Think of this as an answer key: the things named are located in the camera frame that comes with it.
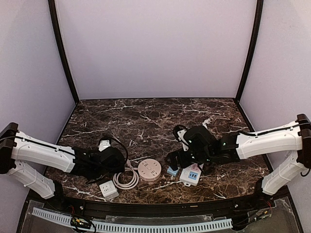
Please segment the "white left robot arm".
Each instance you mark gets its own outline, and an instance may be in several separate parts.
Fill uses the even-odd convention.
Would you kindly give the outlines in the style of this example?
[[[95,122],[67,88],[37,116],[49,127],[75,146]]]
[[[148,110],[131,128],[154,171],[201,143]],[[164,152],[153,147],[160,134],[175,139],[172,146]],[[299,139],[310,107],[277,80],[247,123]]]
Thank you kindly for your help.
[[[20,131],[17,123],[11,122],[0,133],[0,172],[13,176],[43,199],[62,198],[61,183],[46,178],[28,162],[96,181],[107,174],[125,170],[128,151],[122,153],[111,145],[112,141],[116,139],[110,136],[101,138],[96,150],[60,146],[35,139]]]

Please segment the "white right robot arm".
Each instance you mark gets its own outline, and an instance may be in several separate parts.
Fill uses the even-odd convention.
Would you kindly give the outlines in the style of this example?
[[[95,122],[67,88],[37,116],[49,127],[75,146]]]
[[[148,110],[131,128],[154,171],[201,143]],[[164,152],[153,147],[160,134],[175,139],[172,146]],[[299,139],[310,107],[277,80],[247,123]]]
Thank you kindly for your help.
[[[272,196],[295,176],[311,169],[311,121],[305,114],[280,127],[252,133],[233,132],[220,139],[205,124],[190,129],[177,125],[173,134],[183,148],[166,156],[172,170],[192,164],[229,164],[261,154],[289,151],[289,157],[278,168],[256,182],[257,196]]]

